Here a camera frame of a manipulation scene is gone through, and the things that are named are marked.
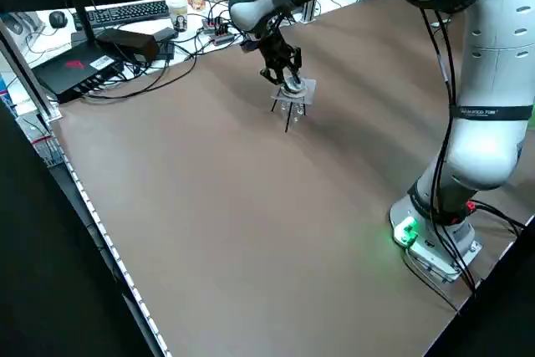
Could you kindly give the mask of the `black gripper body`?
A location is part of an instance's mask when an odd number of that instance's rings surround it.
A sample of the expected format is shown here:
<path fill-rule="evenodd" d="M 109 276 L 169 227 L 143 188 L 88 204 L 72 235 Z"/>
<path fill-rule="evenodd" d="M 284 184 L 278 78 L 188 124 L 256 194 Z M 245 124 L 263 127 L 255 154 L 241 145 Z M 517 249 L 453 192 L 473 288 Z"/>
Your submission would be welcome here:
<path fill-rule="evenodd" d="M 292 63 L 293 47 L 286 42 L 280 28 L 266 32 L 257 41 L 257 49 L 267 67 L 288 67 Z"/>

